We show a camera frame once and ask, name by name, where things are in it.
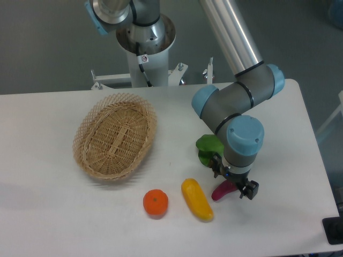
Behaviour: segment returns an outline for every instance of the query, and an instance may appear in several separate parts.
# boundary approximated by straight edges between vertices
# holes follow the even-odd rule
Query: metal stand leg
[[[320,145],[334,131],[343,119],[343,91],[339,94],[340,104],[316,132],[317,143]]]

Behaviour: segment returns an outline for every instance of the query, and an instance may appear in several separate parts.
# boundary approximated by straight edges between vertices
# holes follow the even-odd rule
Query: wicker basket
[[[142,161],[156,132],[156,114],[146,100],[115,94],[97,103],[83,120],[74,142],[78,165],[89,175],[117,180]]]

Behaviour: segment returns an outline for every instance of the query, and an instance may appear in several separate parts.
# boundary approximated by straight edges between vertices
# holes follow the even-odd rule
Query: gray floor
[[[85,0],[0,0],[0,94],[86,90],[97,75],[128,73],[114,33],[97,34]],[[327,18],[325,0],[240,0],[238,5],[266,63],[298,81],[314,130],[338,106],[343,90],[343,30]],[[177,38],[170,68],[190,66],[188,84],[214,57],[215,82],[234,77],[197,0],[161,0]],[[320,146],[333,186],[343,186],[342,126]]]

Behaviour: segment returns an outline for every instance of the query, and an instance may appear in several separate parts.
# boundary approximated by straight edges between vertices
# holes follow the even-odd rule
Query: blue joint cap
[[[262,147],[264,129],[262,123],[248,115],[235,117],[226,131],[227,141],[236,153],[251,156]]]
[[[102,27],[101,23],[96,18],[93,9],[91,7],[91,3],[89,1],[85,2],[85,8],[87,9],[88,14],[90,15],[96,30],[99,32],[100,35],[104,36],[107,35],[107,31]]]
[[[208,85],[198,90],[198,92],[196,92],[195,95],[193,96],[192,107],[200,119],[202,118],[202,111],[207,100],[217,90],[219,89],[217,89],[215,86]]]
[[[271,69],[271,71],[273,72],[274,75],[274,92],[273,95],[276,95],[277,93],[279,93],[285,86],[285,76],[283,74],[283,72],[274,64],[267,64],[267,66],[269,67],[269,69]]]

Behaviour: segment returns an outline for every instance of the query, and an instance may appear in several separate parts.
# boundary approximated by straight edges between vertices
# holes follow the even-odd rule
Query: white table
[[[265,128],[249,179],[220,202],[222,181],[201,165],[196,140],[210,133],[191,107],[200,86],[0,96],[0,256],[275,256],[341,250],[328,244],[322,219],[338,216],[298,84],[250,110]],[[158,115],[154,145],[128,180],[100,183],[72,155],[77,128],[106,95],[131,92]],[[214,211],[203,223],[181,193],[196,179]],[[144,194],[160,188],[167,214],[149,218]]]

